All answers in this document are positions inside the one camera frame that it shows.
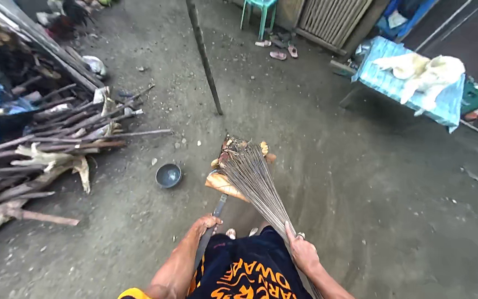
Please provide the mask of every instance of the blue tablecloth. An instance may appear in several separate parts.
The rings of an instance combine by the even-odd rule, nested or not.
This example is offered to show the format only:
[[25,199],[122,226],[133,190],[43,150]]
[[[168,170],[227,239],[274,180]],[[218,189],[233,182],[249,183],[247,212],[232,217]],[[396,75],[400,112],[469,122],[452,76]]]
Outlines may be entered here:
[[[391,70],[379,70],[379,67],[373,64],[372,61],[377,58],[412,53],[412,51],[404,48],[403,44],[396,44],[380,36],[373,38],[371,43],[370,52],[362,62],[357,73],[352,77],[352,82],[358,80],[364,85],[399,102],[405,80],[394,77]],[[462,74],[455,84],[449,85],[438,95],[436,99],[437,106],[433,110],[423,112],[424,115],[437,123],[447,126],[449,133],[452,133],[458,127],[461,119],[461,102],[465,79],[466,75]],[[422,98],[423,94],[421,92],[415,92],[404,105],[416,110],[415,114],[418,115],[423,111],[421,107]]]

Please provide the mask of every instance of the broom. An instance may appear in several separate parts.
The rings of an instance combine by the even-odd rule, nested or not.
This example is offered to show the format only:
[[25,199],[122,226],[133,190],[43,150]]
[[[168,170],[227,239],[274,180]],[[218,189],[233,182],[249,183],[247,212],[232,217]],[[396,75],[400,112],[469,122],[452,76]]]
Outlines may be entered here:
[[[251,142],[241,142],[234,150],[228,151],[229,158],[222,164],[222,170],[228,177],[228,181],[254,205],[256,210],[288,243],[285,221],[289,222],[294,235],[296,235],[296,231],[290,222],[282,199],[276,191],[261,147]],[[321,299],[322,296],[309,278],[308,282],[315,298]]]

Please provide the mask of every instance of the bowl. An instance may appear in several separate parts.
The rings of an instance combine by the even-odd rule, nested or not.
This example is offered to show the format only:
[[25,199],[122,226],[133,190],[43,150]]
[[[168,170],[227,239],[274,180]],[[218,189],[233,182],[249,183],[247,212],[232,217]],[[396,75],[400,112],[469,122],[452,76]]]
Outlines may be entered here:
[[165,164],[156,171],[156,182],[162,188],[174,187],[182,178],[182,170],[176,164]]

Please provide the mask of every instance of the dirt ground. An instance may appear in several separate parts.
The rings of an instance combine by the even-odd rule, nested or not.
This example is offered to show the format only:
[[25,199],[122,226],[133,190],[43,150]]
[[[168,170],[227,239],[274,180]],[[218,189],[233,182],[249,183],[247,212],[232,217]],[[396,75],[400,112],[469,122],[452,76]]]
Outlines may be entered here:
[[[111,85],[156,84],[131,131],[175,134],[96,156],[90,195],[67,173],[50,188],[54,198],[27,206],[82,219],[78,226],[4,226],[0,298],[116,298],[144,287],[192,222],[215,207],[219,193],[204,178],[232,133],[268,142],[291,220],[356,298],[478,299],[478,182],[461,171],[478,175],[478,134],[460,127],[450,135],[373,95],[342,110],[350,84],[331,73],[328,52],[299,40],[299,59],[276,61],[253,45],[256,25],[239,30],[239,7],[201,0],[198,10],[223,117],[182,0],[121,1],[96,15],[89,32],[97,38],[74,43],[107,64]],[[160,189],[156,169],[173,161],[185,176]],[[222,218],[239,235],[261,221],[231,197]]]

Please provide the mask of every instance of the green plastic chair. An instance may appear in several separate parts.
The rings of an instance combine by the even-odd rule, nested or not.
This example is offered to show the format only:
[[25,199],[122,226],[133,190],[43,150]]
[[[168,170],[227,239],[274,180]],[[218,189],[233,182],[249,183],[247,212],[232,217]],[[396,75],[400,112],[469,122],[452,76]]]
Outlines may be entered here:
[[274,27],[274,19],[276,18],[276,2],[278,0],[244,0],[243,15],[241,16],[241,30],[243,30],[243,19],[246,6],[250,5],[246,21],[250,23],[250,14],[252,13],[253,6],[257,6],[261,9],[261,24],[259,25],[259,40],[263,40],[263,34],[265,33],[265,22],[267,22],[267,12],[269,7],[274,4],[272,9],[272,20],[270,21],[270,30]]

